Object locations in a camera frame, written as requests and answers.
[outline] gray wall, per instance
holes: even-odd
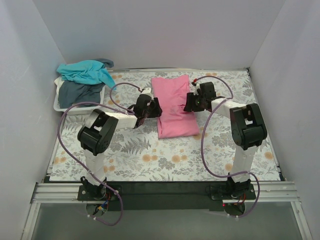
[[[252,66],[269,135],[320,239],[320,2],[287,0]]]
[[[284,0],[33,0],[68,63],[249,67]]]
[[[64,59],[32,0],[0,0],[0,239],[20,239],[36,181],[45,175]]]

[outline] gray cloth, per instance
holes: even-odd
[[[96,59],[92,59],[92,60],[103,63],[105,68],[112,68],[114,66],[114,61],[111,61],[106,58],[96,58]]]
[[[59,89],[58,102],[61,109],[67,109],[72,104],[80,102],[94,102],[100,103],[101,97],[100,92],[104,87],[104,83],[96,85],[87,85],[76,83],[74,81],[64,81]],[[93,104],[87,104],[79,106],[89,107],[94,106]]]

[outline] pink t-shirt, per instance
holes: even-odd
[[[157,119],[159,139],[191,136],[199,134],[194,112],[185,112],[187,93],[190,92],[189,76],[173,79],[152,78],[153,94],[162,109]]]

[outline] blue cloth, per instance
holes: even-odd
[[[105,64],[95,60],[85,60],[73,64],[60,64],[56,70],[61,74],[62,80],[72,81],[78,84],[96,85],[104,83],[109,88],[115,85]]]

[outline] table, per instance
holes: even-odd
[[[255,95],[248,72],[239,71],[124,71],[112,72],[116,83],[130,82],[142,88],[151,87],[151,78],[177,78],[188,75],[190,80],[204,75],[218,76],[230,85],[234,101],[238,103],[255,103]],[[229,96],[228,89],[214,78],[202,82],[214,82],[218,95]],[[128,107],[136,102],[139,92],[129,85],[121,85],[113,93],[117,103]],[[109,98],[106,89],[104,104],[115,105]],[[158,139],[156,119],[147,119],[137,129],[117,130],[109,148],[104,155],[104,172],[108,181],[224,181],[211,176],[204,168],[200,156],[201,133],[208,111],[197,112],[197,123],[200,134],[188,137]],[[83,150],[77,140],[77,134],[89,115],[67,116],[62,130],[62,141],[65,146],[82,162],[85,162]],[[219,175],[226,175],[232,168],[235,154],[235,143],[231,136],[230,120],[214,114],[208,125],[204,139],[205,158],[208,167]],[[76,163],[57,144],[50,164],[49,180],[80,181],[86,171]],[[259,147],[253,159],[251,171],[261,181],[279,181],[275,155],[272,152],[270,139],[267,138]]]

